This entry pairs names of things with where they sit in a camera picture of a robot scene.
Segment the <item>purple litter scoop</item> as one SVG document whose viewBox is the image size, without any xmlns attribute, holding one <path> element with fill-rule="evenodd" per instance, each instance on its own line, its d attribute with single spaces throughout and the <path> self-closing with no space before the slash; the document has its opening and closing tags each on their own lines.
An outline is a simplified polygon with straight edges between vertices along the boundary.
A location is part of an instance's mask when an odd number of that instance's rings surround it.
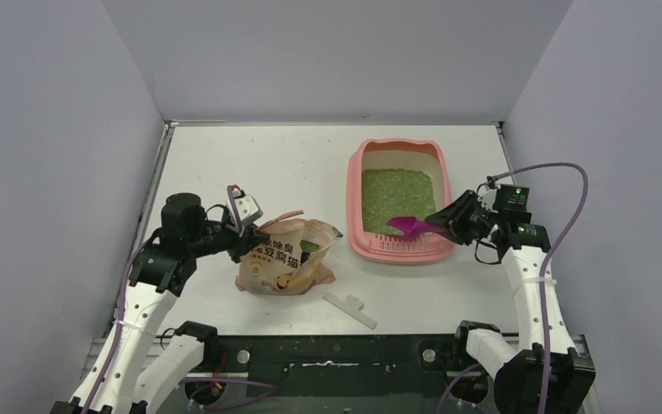
<svg viewBox="0 0 662 414">
<path fill-rule="evenodd" d="M 386 225 L 397 230 L 400 236 L 415 239 L 426 234 L 442 234 L 446 232 L 444 227 L 428 223 L 415 216 L 396 216 L 386 222 Z"/>
</svg>

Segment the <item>beige cat litter bag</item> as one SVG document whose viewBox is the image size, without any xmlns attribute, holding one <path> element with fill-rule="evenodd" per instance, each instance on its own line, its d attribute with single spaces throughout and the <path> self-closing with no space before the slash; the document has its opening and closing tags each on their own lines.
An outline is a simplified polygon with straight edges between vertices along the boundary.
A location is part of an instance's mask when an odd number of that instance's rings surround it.
<svg viewBox="0 0 662 414">
<path fill-rule="evenodd" d="M 294 296 L 335 281 L 334 273 L 322 264 L 329 249 L 343 237 L 335 226 L 306 219 L 302 210 L 293 210 L 259 230 L 269 240 L 241 257 L 234 281 L 239 291 Z"/>
</svg>

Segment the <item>white bag clip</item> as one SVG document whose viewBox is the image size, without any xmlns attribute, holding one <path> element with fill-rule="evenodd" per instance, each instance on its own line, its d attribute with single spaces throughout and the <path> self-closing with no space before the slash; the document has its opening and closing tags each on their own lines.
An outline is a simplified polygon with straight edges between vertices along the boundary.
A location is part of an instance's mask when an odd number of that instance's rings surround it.
<svg viewBox="0 0 662 414">
<path fill-rule="evenodd" d="M 340 298 L 332 292 L 325 292 L 323 299 L 368 329 L 376 329 L 377 322 L 363 312 L 364 303 L 358 297 L 348 294 L 345 298 Z"/>
</svg>

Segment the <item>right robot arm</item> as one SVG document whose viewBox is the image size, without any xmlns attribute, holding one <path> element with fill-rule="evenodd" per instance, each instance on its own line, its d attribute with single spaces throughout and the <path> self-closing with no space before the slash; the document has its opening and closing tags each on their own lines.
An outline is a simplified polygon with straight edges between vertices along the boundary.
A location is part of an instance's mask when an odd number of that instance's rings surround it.
<svg viewBox="0 0 662 414">
<path fill-rule="evenodd" d="M 551 269 L 554 245 L 531 219 L 529 193 L 506 184 L 483 194 L 466 191 L 424 220 L 457 245 L 490 240 L 515 303 L 516 347 L 495 326 L 464 321 L 450 355 L 457 366 L 478 363 L 492 377 L 501 413 L 577 413 L 596 369 L 578 352 L 564 322 Z"/>
</svg>

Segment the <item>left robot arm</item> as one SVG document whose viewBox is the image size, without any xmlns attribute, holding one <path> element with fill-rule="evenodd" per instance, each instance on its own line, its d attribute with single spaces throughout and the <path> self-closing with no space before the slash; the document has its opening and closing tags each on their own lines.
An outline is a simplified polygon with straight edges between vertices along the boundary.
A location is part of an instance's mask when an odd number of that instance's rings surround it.
<svg viewBox="0 0 662 414">
<path fill-rule="evenodd" d="M 191 321 L 177 328 L 158 357 L 145 362 L 198 259 L 226 252 L 239 262 L 269 239 L 256 225 L 263 215 L 259 203 L 238 185 L 227 187 L 219 207 L 221 218 L 210 220 L 198 195 L 167 198 L 160 226 L 126 266 L 106 342 L 72 397 L 54 403 L 53 413 L 154 413 L 187 373 L 221 362 L 216 328 Z"/>
</svg>

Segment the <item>green cat litter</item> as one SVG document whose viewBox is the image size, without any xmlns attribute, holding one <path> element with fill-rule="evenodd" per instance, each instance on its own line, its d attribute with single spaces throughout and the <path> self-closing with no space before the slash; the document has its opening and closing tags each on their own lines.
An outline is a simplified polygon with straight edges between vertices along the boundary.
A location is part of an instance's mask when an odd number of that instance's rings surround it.
<svg viewBox="0 0 662 414">
<path fill-rule="evenodd" d="M 427 260 L 438 252 L 436 236 L 410 239 L 386 225 L 392 217 L 422 219 L 436 211 L 436 187 L 427 173 L 372 168 L 360 172 L 350 183 L 347 232 L 358 254 L 376 260 Z"/>
</svg>

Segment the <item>pink litter box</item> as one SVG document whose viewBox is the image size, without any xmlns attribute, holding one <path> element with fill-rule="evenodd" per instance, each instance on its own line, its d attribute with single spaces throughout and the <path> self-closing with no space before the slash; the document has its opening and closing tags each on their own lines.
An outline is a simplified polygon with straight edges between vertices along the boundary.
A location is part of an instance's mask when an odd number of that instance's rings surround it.
<svg viewBox="0 0 662 414">
<path fill-rule="evenodd" d="M 432 181 L 436 209 L 452 202 L 447 166 L 434 141 L 409 139 L 366 140 L 349 159 L 346 217 L 348 240 L 360 256 L 383 263 L 420 265 L 442 260 L 454 245 L 442 236 L 422 234 L 415 239 L 367 232 L 363 228 L 362 172 L 371 169 L 404 169 L 426 173 Z"/>
</svg>

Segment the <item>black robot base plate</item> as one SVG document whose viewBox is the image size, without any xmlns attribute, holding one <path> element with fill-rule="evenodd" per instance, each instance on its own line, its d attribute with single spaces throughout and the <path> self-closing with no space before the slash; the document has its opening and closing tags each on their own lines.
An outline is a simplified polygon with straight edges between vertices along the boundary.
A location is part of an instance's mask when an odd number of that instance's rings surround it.
<svg viewBox="0 0 662 414">
<path fill-rule="evenodd" d="M 453 334 L 218 336 L 193 371 L 250 380 L 249 397 L 436 398 L 473 363 Z"/>
</svg>

